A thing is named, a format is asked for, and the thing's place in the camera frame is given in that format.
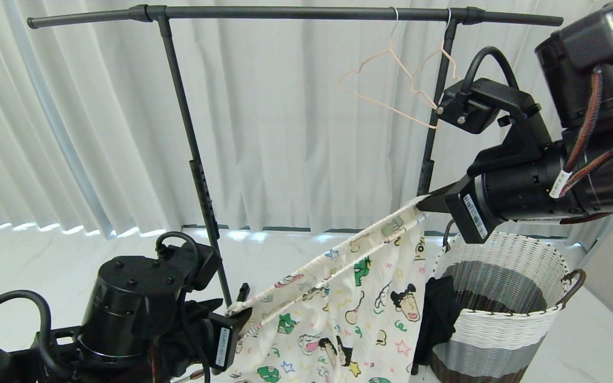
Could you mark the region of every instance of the brown basket handle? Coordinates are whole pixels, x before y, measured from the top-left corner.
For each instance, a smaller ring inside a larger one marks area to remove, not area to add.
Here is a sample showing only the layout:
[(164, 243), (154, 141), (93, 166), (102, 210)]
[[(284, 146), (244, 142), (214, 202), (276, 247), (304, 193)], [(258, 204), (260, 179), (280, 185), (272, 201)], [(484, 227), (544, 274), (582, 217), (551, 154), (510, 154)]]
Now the brown basket handle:
[(443, 232), (443, 247), (446, 248), (446, 252), (451, 249), (451, 245), (448, 244), (448, 232), (451, 230), (451, 226), (455, 223), (455, 220), (448, 221), (448, 225), (446, 225), (446, 230)]
[(563, 309), (567, 306), (569, 299), (571, 299), (572, 296), (574, 296), (574, 294), (576, 294), (576, 292), (581, 288), (581, 286), (583, 286), (583, 283), (586, 282), (586, 272), (583, 271), (583, 269), (576, 269), (562, 277), (561, 281), (571, 281), (577, 275), (578, 281), (576, 281), (576, 284), (572, 286), (571, 289), (567, 291), (567, 294), (565, 294), (565, 296), (563, 296), (557, 303), (558, 305), (561, 303)]

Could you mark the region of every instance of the woven basket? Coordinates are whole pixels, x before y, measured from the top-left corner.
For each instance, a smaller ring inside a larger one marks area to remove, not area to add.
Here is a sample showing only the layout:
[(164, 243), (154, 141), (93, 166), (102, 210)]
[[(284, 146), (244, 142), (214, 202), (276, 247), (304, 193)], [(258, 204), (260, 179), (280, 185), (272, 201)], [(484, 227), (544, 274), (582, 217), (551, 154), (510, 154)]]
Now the woven basket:
[(453, 276), (466, 309), (451, 340), (433, 348), (432, 370), (444, 383), (520, 381), (585, 272), (569, 272), (554, 247), (521, 235), (494, 232), (484, 245), (460, 235), (444, 242), (431, 276)]

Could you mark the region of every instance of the white curtain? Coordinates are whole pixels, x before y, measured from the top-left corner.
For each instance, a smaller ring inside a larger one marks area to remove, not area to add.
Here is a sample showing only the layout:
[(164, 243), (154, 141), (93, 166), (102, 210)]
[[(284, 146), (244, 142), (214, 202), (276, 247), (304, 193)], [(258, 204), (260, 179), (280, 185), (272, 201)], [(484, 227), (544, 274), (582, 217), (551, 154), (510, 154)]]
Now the white curtain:
[[(0, 224), (59, 222), (66, 230), (142, 232), (202, 223), (187, 146), (155, 23), (105, 22), (33, 31), (27, 17), (124, 9), (123, 2), (0, 2)], [(167, 1), (167, 5), (248, 2)], [(561, 15), (591, 0), (264, 0), (261, 5), (465, 7)], [(347, 71), (387, 49), (393, 22), (173, 20), (173, 39), (219, 223), (364, 228), (416, 194), (427, 129), (337, 89)], [(445, 23), (399, 22), (394, 47), (408, 68), (438, 49)], [(559, 123), (533, 49), (555, 28), (458, 26), (453, 58), (464, 75), (483, 46), (509, 58), (521, 89)], [(436, 55), (415, 86), (432, 94)], [(503, 80), (486, 59), (480, 77)], [(390, 56), (345, 86), (428, 121)], [(440, 123), (432, 188), (456, 181), (508, 128), (479, 136)], [(428, 230), (448, 219), (434, 215)], [(544, 235), (569, 235), (544, 228)]]

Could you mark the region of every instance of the pink star print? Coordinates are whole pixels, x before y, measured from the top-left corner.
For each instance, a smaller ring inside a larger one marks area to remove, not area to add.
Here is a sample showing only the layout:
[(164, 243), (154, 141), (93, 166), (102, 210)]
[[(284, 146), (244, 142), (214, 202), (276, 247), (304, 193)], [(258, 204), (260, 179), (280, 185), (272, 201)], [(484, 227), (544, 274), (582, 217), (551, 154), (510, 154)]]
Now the pink star print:
[(399, 354), (404, 354), (406, 356), (408, 356), (408, 351), (411, 351), (412, 348), (406, 346), (406, 343), (404, 341), (395, 343), (396, 345), (396, 352), (398, 352)]

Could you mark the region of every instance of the white patterned cloth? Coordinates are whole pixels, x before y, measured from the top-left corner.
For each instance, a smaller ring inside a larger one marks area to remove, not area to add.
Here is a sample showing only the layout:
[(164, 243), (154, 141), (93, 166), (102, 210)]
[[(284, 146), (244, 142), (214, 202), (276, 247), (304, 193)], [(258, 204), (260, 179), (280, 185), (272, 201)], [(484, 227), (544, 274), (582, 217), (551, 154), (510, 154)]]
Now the white patterned cloth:
[(252, 307), (228, 371), (243, 383), (408, 381), (425, 286), (415, 198), (228, 315)]

